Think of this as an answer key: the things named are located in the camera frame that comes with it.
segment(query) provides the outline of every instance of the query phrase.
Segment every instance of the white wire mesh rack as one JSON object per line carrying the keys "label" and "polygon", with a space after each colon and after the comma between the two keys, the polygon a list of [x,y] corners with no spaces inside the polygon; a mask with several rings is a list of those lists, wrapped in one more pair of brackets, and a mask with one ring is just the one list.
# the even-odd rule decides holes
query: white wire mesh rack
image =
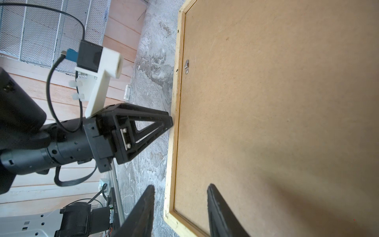
{"label": "white wire mesh rack", "polygon": [[[85,40],[102,45],[111,0],[0,0],[29,3],[65,11],[86,28]],[[60,52],[79,50],[82,28],[69,16],[53,11],[0,6],[0,53],[27,63],[51,68]],[[74,73],[74,62],[64,60],[57,70]]]}

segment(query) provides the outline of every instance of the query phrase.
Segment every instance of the metal rod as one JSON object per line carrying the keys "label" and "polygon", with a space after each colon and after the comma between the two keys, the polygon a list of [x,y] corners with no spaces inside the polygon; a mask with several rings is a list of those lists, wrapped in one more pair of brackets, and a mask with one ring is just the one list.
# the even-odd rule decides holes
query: metal rod
{"label": "metal rod", "polygon": [[112,170],[110,171],[111,174],[111,179],[114,187],[114,192],[116,194],[116,204],[118,208],[118,216],[120,220],[120,226],[124,223],[125,221],[125,216],[124,216],[124,208],[122,207],[122,202],[121,202],[121,196],[120,196],[120,191],[117,183],[117,175],[116,175],[116,169],[114,167],[115,160],[113,159],[113,162],[111,164]]}
{"label": "metal rod", "polygon": [[19,52],[19,60],[20,61],[21,61],[21,52],[22,52],[23,32],[25,30],[26,8],[27,8],[27,6],[25,7],[24,18],[23,18],[23,21],[22,21],[22,29],[21,29],[20,52]]}
{"label": "metal rod", "polygon": [[89,1],[89,6],[88,6],[87,19],[86,19],[86,25],[85,25],[86,32],[87,32],[89,13],[91,12],[91,9],[92,9],[92,0]]}
{"label": "metal rod", "polygon": [[[64,0],[62,0],[61,11],[63,11],[63,4],[64,4]],[[62,18],[62,14],[60,13],[59,14],[59,20],[58,20],[58,26],[56,29],[55,44],[54,44],[54,51],[53,51],[53,59],[51,60],[51,67],[54,64],[55,50],[56,50],[56,44],[58,43],[58,33],[59,33],[59,25],[61,24],[61,18]]]}

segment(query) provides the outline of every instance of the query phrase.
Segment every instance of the wooden frame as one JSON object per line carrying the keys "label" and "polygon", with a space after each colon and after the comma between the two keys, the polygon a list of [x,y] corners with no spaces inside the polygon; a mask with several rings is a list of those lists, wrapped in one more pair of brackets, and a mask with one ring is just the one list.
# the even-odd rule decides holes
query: wooden frame
{"label": "wooden frame", "polygon": [[186,218],[178,214],[174,209],[175,198],[175,178],[176,178],[176,160],[177,160],[177,143],[179,129],[179,109],[180,109],[180,91],[182,84],[183,70],[183,42],[184,42],[184,27],[186,13],[197,2],[197,0],[186,0],[179,9],[178,14],[178,31],[176,37],[175,48],[175,66],[174,66],[174,81],[172,84],[172,101],[171,101],[171,116],[174,121],[174,127],[170,129],[169,144],[168,144],[168,159],[166,172],[166,189],[164,192],[164,221],[179,235],[179,236],[208,236],[205,232],[193,225]]}

